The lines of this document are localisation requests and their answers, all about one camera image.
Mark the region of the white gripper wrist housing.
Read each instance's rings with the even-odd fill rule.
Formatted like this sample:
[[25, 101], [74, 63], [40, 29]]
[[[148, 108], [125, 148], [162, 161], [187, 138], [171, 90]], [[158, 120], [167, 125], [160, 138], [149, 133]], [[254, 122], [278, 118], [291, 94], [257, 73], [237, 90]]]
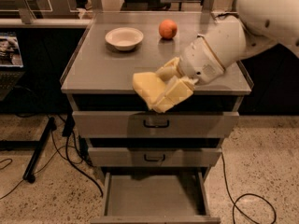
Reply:
[[[186, 77], [182, 77], [178, 64]], [[224, 71], [225, 68], [206, 40], [203, 37], [196, 38], [181, 52], [180, 58], [171, 59], [156, 71], [161, 80], [169, 81], [152, 109], [158, 113], [165, 113], [193, 95], [196, 81], [198, 84], [210, 83], [222, 76]]]

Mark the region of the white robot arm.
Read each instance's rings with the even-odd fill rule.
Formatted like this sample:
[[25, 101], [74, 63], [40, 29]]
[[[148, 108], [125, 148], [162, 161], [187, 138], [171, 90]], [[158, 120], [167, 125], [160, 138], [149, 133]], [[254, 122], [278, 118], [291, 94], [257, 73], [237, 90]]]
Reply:
[[227, 15], [199, 35], [173, 65], [157, 75], [167, 82], [152, 109], [163, 113], [193, 95], [194, 86], [222, 76], [234, 62], [277, 43], [299, 56], [299, 0], [235, 0], [237, 15]]

